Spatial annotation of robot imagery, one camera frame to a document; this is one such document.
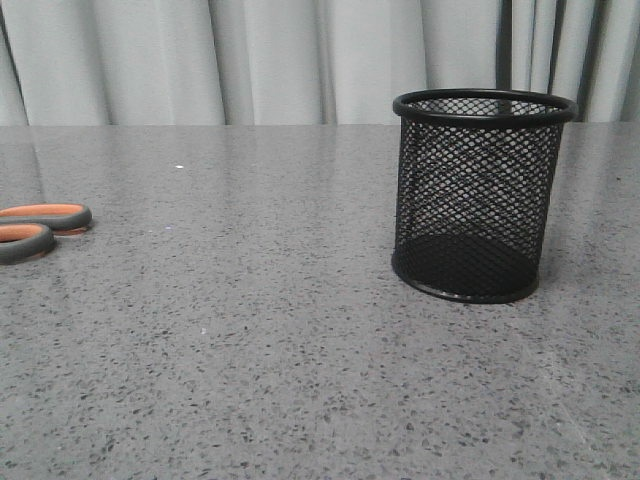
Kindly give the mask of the grey orange handled scissors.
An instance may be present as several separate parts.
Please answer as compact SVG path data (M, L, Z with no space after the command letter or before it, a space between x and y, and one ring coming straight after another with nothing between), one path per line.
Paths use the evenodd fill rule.
M77 233L92 221L83 204L30 204L1 210L1 264L11 264L49 251L57 234Z

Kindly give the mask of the black mesh pen bucket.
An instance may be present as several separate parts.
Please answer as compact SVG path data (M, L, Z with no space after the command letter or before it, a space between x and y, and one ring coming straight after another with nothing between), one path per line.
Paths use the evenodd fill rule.
M529 296L577 104L528 91L436 89L403 94L393 110L401 121L394 272L456 302Z

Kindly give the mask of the grey pleated curtain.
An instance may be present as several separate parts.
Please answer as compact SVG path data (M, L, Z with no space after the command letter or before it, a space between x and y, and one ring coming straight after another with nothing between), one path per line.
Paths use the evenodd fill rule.
M5 1L5 126L358 124L501 88L639 117L635 1Z

